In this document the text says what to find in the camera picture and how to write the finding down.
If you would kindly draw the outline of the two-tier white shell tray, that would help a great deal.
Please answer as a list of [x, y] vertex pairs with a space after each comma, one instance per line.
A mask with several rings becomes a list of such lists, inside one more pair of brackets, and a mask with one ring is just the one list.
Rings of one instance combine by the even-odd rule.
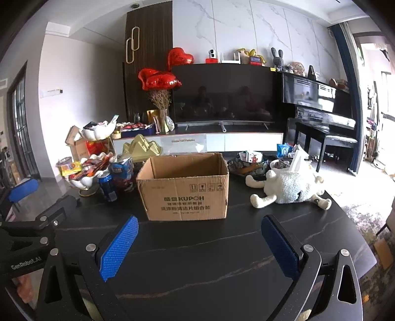
[[99, 190], [99, 174], [108, 172], [110, 158], [115, 155], [111, 135], [117, 127], [119, 116], [111, 121], [90, 122], [80, 129], [80, 135], [86, 139], [89, 158], [72, 161], [62, 165], [61, 175], [67, 183], [78, 190], [82, 197], [94, 195]]

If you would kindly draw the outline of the dark patterned bowl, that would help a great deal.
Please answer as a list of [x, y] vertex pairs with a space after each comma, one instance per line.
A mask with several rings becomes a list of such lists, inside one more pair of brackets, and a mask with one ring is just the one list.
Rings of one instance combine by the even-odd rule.
[[270, 169], [270, 160], [261, 152], [247, 150], [238, 152], [233, 159], [227, 162], [230, 173], [246, 177], [251, 175], [260, 178]]

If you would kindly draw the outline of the dried flower bouquet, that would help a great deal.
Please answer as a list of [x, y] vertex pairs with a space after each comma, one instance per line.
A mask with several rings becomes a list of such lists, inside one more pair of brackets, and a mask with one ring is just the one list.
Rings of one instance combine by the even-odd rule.
[[169, 132], [167, 125], [168, 108], [171, 102], [170, 93], [168, 90], [152, 90], [149, 92], [149, 98], [153, 105], [159, 110], [159, 124], [161, 133], [166, 134]]

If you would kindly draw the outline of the black piano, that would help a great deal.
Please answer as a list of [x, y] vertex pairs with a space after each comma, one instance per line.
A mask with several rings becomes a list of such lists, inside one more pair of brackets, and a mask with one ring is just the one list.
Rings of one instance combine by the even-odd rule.
[[[350, 94], [319, 81], [294, 74], [278, 77], [278, 101], [285, 121], [283, 141], [294, 143], [296, 123], [302, 122], [330, 132], [356, 139], [356, 118]], [[304, 146], [305, 135], [300, 133], [298, 144]], [[319, 158], [321, 143], [311, 139], [309, 154]], [[325, 155], [336, 160], [349, 158], [354, 150], [327, 146]]]

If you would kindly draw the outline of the white plush sheep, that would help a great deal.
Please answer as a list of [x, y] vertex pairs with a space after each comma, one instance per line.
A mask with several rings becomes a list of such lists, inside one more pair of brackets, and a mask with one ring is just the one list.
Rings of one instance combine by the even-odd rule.
[[266, 173], [265, 181], [257, 181], [252, 175], [245, 179], [248, 187], [263, 189], [265, 197], [257, 194], [250, 196], [253, 207], [261, 209], [270, 204], [290, 204], [312, 202], [323, 210], [328, 210], [332, 205], [331, 199], [323, 199], [325, 192], [324, 179], [313, 169], [291, 171], [290, 168], [273, 168]]

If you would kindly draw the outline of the red heart balloons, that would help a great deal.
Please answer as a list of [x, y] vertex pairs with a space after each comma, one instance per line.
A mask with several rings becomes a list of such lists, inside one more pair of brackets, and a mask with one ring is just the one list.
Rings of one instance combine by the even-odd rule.
[[181, 82], [171, 72], [172, 68], [181, 65], [194, 64], [194, 56], [187, 54], [180, 47], [174, 47], [167, 54], [167, 69], [159, 71], [153, 68], [143, 68], [138, 73], [144, 91], [173, 90], [182, 86]]

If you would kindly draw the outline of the blue soda can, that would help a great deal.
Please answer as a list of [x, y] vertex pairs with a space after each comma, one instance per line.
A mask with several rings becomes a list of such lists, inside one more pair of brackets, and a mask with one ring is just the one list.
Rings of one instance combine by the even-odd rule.
[[117, 200], [117, 194], [113, 184], [113, 177], [109, 172], [103, 172], [99, 174], [99, 185], [104, 198], [108, 202], [114, 202]]

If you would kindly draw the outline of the black television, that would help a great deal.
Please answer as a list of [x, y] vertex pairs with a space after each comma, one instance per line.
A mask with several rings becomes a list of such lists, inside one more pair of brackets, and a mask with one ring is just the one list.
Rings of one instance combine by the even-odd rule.
[[267, 67], [196, 64], [173, 68], [181, 87], [172, 93], [170, 115], [176, 123], [214, 120], [274, 120], [273, 80]]

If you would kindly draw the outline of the white tv cabinet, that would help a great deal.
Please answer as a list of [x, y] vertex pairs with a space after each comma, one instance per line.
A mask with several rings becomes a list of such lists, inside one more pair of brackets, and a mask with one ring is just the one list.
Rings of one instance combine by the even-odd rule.
[[156, 148], [162, 155], [197, 152], [275, 152], [283, 141], [277, 132], [227, 132], [201, 134], [167, 134], [146, 136], [143, 145]]

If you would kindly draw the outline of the blue curtain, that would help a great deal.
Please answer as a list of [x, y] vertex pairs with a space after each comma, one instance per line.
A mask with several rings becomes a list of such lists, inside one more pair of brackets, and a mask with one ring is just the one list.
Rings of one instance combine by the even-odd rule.
[[332, 25], [329, 29], [333, 33], [337, 43], [340, 58], [347, 77], [353, 114], [355, 116], [355, 135], [357, 144], [354, 148], [348, 169], [356, 176], [359, 172], [359, 166], [364, 151], [363, 108], [361, 90], [359, 87], [360, 78], [357, 45], [347, 22]]

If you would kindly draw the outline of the yellow mountain-shaped ornament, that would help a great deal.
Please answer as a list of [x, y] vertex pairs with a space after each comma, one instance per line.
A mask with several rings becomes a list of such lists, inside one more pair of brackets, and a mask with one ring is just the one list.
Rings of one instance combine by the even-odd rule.
[[124, 143], [122, 155], [131, 157], [134, 163], [145, 162], [150, 157], [162, 154], [163, 148], [155, 141], [148, 141], [142, 134], [136, 135], [131, 143]]

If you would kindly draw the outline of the piano bench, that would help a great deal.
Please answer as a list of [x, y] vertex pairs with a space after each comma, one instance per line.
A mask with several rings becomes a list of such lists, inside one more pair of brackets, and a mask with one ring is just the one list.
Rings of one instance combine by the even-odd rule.
[[298, 143], [299, 134], [305, 135], [305, 143], [303, 149], [306, 153], [309, 153], [311, 139], [321, 143], [321, 149], [319, 158], [316, 166], [316, 172], [320, 171], [321, 165], [324, 160], [325, 149], [327, 146], [350, 148], [352, 150], [357, 146], [357, 140], [348, 136], [340, 135], [336, 132], [330, 132], [319, 128], [317, 126], [309, 125], [302, 122], [296, 123], [294, 144]]

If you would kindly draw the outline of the small cardboard box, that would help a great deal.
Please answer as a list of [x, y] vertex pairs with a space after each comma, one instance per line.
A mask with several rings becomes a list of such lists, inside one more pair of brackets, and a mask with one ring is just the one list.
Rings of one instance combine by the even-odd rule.
[[77, 126], [72, 126], [66, 136], [65, 143], [70, 148], [72, 158], [74, 161], [80, 161], [84, 158], [89, 158], [87, 140], [80, 135], [80, 129]]

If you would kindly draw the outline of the blue snack carton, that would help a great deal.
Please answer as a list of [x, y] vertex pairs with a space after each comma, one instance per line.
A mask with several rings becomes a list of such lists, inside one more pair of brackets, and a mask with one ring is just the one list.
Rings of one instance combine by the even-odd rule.
[[110, 158], [108, 168], [118, 190], [131, 192], [134, 189], [134, 164], [131, 157], [115, 155]]

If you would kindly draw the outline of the brown cardboard box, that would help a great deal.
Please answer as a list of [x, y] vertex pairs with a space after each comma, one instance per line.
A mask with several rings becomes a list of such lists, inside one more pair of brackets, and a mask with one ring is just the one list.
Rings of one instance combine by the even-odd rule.
[[229, 170], [220, 153], [150, 157], [136, 182], [151, 221], [226, 219]]

